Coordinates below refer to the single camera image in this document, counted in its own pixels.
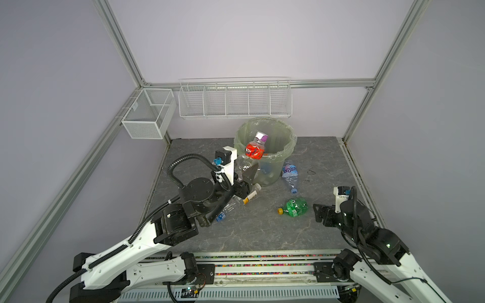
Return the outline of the green crushed plastic bottle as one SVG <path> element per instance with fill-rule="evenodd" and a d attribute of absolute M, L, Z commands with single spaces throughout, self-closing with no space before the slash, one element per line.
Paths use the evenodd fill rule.
<path fill-rule="evenodd" d="M 304 198 L 290 199 L 284 206 L 278 208 L 279 215 L 287 214 L 290 217 L 300 217 L 308 211 L 308 205 Z"/>

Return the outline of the red label small bottle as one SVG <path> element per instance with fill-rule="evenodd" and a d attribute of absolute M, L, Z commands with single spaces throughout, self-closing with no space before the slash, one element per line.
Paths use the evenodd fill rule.
<path fill-rule="evenodd" d="M 245 148 L 245 155 L 251 159 L 260 160 L 265 154 L 265 144 L 268 135 L 257 132 L 253 141 L 249 142 Z"/>

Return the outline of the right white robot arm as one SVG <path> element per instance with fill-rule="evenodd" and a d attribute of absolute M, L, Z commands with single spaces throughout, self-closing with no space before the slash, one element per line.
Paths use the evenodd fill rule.
<path fill-rule="evenodd" d="M 316 221 L 337 228 L 352 249 L 342 250 L 331 262 L 315 263 L 318 282 L 350 282 L 338 292 L 342 302 L 354 302 L 358 288 L 382 302 L 449 302 L 404 242 L 377 226 L 374 213 L 358 199 L 356 187 L 339 186 L 333 194 L 334 205 L 313 205 Z"/>

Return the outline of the white yellow label bottle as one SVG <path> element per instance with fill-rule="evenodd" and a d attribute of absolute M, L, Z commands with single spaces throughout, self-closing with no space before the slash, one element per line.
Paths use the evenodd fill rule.
<path fill-rule="evenodd" d="M 249 195 L 247 195 L 245 199 L 243 199 L 244 205 L 247 205 L 251 200 L 255 199 L 260 191 L 261 186 L 258 183 L 254 184 L 253 190 L 250 192 Z"/>

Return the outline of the large clear bottle blue label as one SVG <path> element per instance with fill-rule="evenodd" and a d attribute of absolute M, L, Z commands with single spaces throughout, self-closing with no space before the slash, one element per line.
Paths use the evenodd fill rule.
<path fill-rule="evenodd" d="M 244 205 L 243 199 L 241 199 L 237 196 L 232 197 L 230 202 L 228 202 L 228 204 L 226 204 L 226 206 L 221 211 L 221 213 L 216 217 L 216 222 L 222 222 L 223 220 L 225 220 L 227 218 L 227 216 L 231 212 L 238 210 L 243 205 Z"/>

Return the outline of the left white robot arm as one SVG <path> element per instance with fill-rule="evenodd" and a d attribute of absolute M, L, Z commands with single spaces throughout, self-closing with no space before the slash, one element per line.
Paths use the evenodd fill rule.
<path fill-rule="evenodd" d="M 174 175 L 175 168 L 188 160 L 199 160 L 211 170 L 211 178 L 196 178 L 183 184 Z M 60 283 L 47 297 L 57 295 L 76 279 L 70 302 L 116 302 L 124 293 L 154 282 L 173 284 L 191 282 L 200 274 L 194 254 L 168 255 L 153 263 L 145 259 L 198 235 L 200 227 L 209 227 L 234 196 L 246 198 L 253 190 L 259 165 L 235 171 L 239 158 L 226 146 L 210 161 L 200 154 L 187 154 L 167 168 L 167 176 L 178 187 L 178 194 L 149 213 L 135 232 L 110 249 L 80 253 L 73 262 L 73 275 Z"/>

